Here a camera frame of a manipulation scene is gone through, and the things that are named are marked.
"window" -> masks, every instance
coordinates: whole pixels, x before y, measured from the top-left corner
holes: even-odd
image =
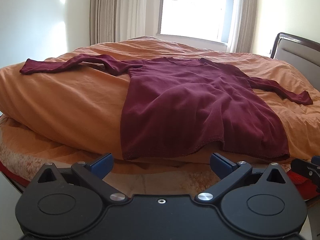
[[[234,0],[163,0],[158,31],[228,43],[233,4]]]

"orange bedding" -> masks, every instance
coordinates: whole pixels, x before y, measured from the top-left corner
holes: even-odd
[[[206,57],[235,65],[248,76],[276,80],[297,94],[306,90],[314,102],[311,106],[282,100],[272,92],[255,92],[281,119],[291,157],[310,159],[320,155],[320,93],[297,69],[283,61],[247,53],[196,49],[148,37],[79,48],[48,61],[66,61],[80,53],[109,54],[118,60]],[[85,65],[62,73],[27,76],[19,73],[23,63],[0,69],[0,111],[5,114],[0,128],[2,144],[7,150],[64,164],[90,161],[99,154],[111,152],[116,173],[208,170],[210,154],[221,152],[215,143],[175,159],[122,160],[120,117],[130,78],[127,74],[115,77]],[[223,154],[234,161],[263,163],[245,155]],[[6,165],[2,153],[0,160]]]
[[[226,155],[234,161],[241,160],[241,156]],[[25,125],[2,115],[0,118],[0,171],[9,171],[24,186],[28,184],[36,172],[45,162],[54,162],[58,168],[70,167],[74,160],[92,161],[99,154],[78,150],[57,142],[53,142]],[[115,160],[115,166],[103,180],[128,196],[132,194],[191,194],[192,196],[205,190],[219,181],[215,173],[209,170],[207,164],[187,162],[147,164],[121,163]],[[254,167],[266,167],[265,164],[253,164]],[[285,171],[289,164],[281,164]]]

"wrinkled fabric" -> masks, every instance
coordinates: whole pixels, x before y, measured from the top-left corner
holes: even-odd
[[[103,64],[115,76],[130,75],[120,127],[124,160],[185,156],[213,141],[229,152],[286,159],[290,154],[281,120],[252,89],[297,104],[313,103],[307,91],[297,95],[275,81],[204,58],[118,61],[80,54],[62,63],[28,59],[20,72],[56,73],[82,62]]]
[[[289,143],[290,158],[304,160],[320,155],[320,92],[290,64],[249,53],[227,53],[209,49],[197,49],[184,44],[144,37],[122,42],[95,44],[76,49],[47,62],[65,62],[79,54],[108,54],[117,60],[155,59],[175,57],[198,59],[205,57],[217,63],[227,63],[238,67],[250,77],[277,81],[283,88],[296,94],[306,90],[313,104],[302,105],[282,99],[276,93],[254,89],[254,93],[280,118]],[[79,150],[84,150],[91,160],[97,154],[112,153],[115,159],[113,172],[122,174],[146,174],[165,171],[207,171],[212,152],[217,152],[233,162],[270,163],[279,160],[263,160],[248,155],[221,150],[220,142],[205,145],[199,151],[187,156],[164,158],[139,158],[123,160],[120,143],[120,119],[124,101],[130,84],[128,74],[112,76],[103,70],[104,66],[81,63],[69,71],[56,73],[36,73],[21,75],[19,70],[24,62],[0,69],[0,111],[16,120],[20,125],[32,130],[28,140],[24,133],[15,131],[6,134],[10,147],[18,147],[16,152],[28,157],[33,153],[29,148],[39,147],[37,156],[46,158],[47,149],[42,150],[42,137],[49,139],[55,148],[60,143],[77,150],[74,153],[50,150],[53,160],[67,159],[68,163],[83,160]],[[20,141],[26,148],[20,147]],[[17,171],[23,158],[13,157],[10,167]],[[24,163],[29,169],[30,162]]]

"sweater sleeve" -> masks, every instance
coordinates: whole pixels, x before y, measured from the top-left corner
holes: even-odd
[[[275,92],[282,98],[287,98],[292,102],[303,105],[312,105],[313,101],[307,91],[303,91],[300,94],[295,94],[291,91],[284,89],[279,85],[277,81],[262,79],[258,77],[248,77],[246,78],[251,86],[251,88],[261,89],[269,92]]]
[[[35,61],[27,59],[20,73],[22,74],[32,74],[32,73],[57,73],[66,71],[74,66],[77,66],[81,62],[89,63],[100,63],[103,64],[106,70],[114,76],[121,75],[128,71],[129,68],[139,68],[143,67],[143,61],[132,60],[132,61],[119,61],[110,55],[86,55],[79,54],[69,59],[66,62],[50,62],[50,61]]]

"white wall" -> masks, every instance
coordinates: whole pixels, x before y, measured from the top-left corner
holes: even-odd
[[[0,0],[0,67],[90,45],[90,0]]]
[[[66,0],[67,50],[90,46],[90,0]]]
[[[258,0],[252,53],[269,56],[280,32],[320,42],[320,0]]]
[[[196,47],[196,48],[201,48],[201,49],[213,49],[213,50],[219,50],[219,51],[227,50],[227,46],[225,44],[215,42],[215,41],[207,41],[202,39],[175,36],[175,35],[158,34],[159,8],[160,8],[160,0],[147,0],[146,32],[145,32],[146,36],[153,36],[161,40],[183,43],[183,44]]]

